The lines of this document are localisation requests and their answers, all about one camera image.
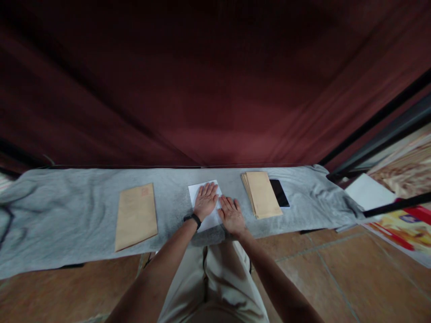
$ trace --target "white paper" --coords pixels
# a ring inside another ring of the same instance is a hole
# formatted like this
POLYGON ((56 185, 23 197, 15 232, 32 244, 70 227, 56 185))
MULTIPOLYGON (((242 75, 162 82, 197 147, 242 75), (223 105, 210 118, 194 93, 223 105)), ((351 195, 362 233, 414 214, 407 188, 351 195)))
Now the white paper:
POLYGON ((391 204, 396 195, 367 174, 359 176, 345 192, 365 211, 391 204))
MULTIPOLYGON (((196 185, 190 185, 189 186, 189 193, 190 193, 190 200, 192 201, 192 207, 194 208, 194 203, 196 202, 196 198, 198 197, 199 188, 201 186, 204 186, 206 183, 214 183, 218 185, 216 180, 200 183, 196 185)), ((219 196, 221 196, 221 190, 220 186, 217 188, 217 192, 219 196)), ((201 227, 199 228, 198 232, 202 232, 208 229, 211 229, 212 227, 216 227, 220 224, 222 224, 222 221, 220 219, 219 213, 217 212, 218 209, 221 209, 220 202, 217 200, 217 203, 215 205, 214 210, 211 212, 210 215, 208 215, 202 222, 201 227)))

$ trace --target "person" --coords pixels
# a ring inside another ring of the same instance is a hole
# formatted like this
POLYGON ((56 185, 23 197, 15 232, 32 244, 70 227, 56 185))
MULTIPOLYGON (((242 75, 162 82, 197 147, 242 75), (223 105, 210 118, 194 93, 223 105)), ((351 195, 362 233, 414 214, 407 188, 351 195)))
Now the person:
POLYGON ((166 242, 126 291, 106 322, 268 322, 254 284, 250 260, 283 322, 322 322, 246 227, 238 200, 216 195, 217 185, 200 187, 194 217, 166 242), (189 246, 199 222, 216 207, 237 241, 189 246))

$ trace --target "black wristband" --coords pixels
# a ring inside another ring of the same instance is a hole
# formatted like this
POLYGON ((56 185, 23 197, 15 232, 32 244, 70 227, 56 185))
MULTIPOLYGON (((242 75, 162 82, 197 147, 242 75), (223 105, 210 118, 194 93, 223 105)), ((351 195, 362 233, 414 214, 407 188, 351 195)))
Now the black wristband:
POLYGON ((187 220, 190 220, 191 218, 194 219, 196 221, 196 223, 198 224, 198 228, 196 229, 196 231, 199 230, 202 222, 201 222, 201 220, 199 220, 198 216, 195 213, 193 213, 192 215, 189 215, 189 216, 185 216, 184 222, 186 222, 187 220))

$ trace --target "black metal frame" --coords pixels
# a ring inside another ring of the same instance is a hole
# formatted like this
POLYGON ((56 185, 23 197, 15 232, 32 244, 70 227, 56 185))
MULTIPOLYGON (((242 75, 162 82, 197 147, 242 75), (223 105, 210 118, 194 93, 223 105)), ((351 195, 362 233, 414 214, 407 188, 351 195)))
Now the black metal frame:
MULTIPOLYGON (((335 172, 329 174, 327 178, 331 182, 336 182, 340 180, 341 178, 345 177, 351 170, 353 170, 356 166, 362 164, 366 160, 370 159, 372 156, 378 154, 379 152, 385 150, 386 148, 390 147, 391 145, 395 144, 399 140, 403 139, 404 137, 414 133, 416 130, 419 130, 423 126, 429 124, 431 122, 431 110, 430 112, 425 115, 422 119, 417 120, 415 123, 411 124, 407 128, 403 129, 402 131, 398 132, 394 136, 391 136, 386 141, 378 145, 377 147, 372 148, 367 153, 363 154, 359 158, 352 160, 350 162, 346 162, 344 165, 342 165, 341 168, 338 168, 335 170, 335 172)), ((366 172, 368 169, 364 168, 363 170, 358 170, 359 173, 366 172)))
POLYGON ((356 140, 367 133, 371 128, 380 123, 384 118, 389 116, 402 104, 411 99, 414 95, 418 94, 422 89, 431 83, 431 69, 422 74, 416 81, 410 84, 403 92, 392 99, 388 104, 386 104, 380 111, 378 111, 374 116, 371 117, 367 122, 365 122, 361 127, 354 131, 350 136, 347 137, 340 145, 338 145, 333 151, 331 151, 326 157, 324 157, 319 165, 326 165, 337 155, 342 153, 347 147, 353 144, 356 140))

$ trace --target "brown floor tile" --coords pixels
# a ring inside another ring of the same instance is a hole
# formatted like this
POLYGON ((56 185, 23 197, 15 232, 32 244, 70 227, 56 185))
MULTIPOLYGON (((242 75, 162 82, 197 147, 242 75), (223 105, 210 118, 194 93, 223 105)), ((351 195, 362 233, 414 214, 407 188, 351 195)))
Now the brown floor tile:
MULTIPOLYGON (((316 252, 282 260, 278 265, 325 322, 356 322, 316 252)), ((252 276, 264 301, 270 322, 281 322, 255 271, 252 276)))
POLYGON ((311 238, 311 240, 313 240, 314 245, 317 247, 319 245, 346 238, 348 236, 352 236, 358 233, 365 233, 366 231, 367 229, 358 225, 350 230, 341 233, 335 232, 334 229, 325 229, 308 233, 308 236, 311 238))
POLYGON ((401 270, 431 298, 431 269, 422 266, 402 251, 370 232, 370 236, 392 257, 401 270))
POLYGON ((0 322, 79 322, 110 313, 134 281, 140 258, 17 275, 0 291, 0 322))
POLYGON ((361 322, 430 322, 431 303, 368 235, 319 252, 361 322))
POLYGON ((313 247, 310 239, 299 232, 283 233, 258 239, 260 245, 273 258, 278 260, 313 247))

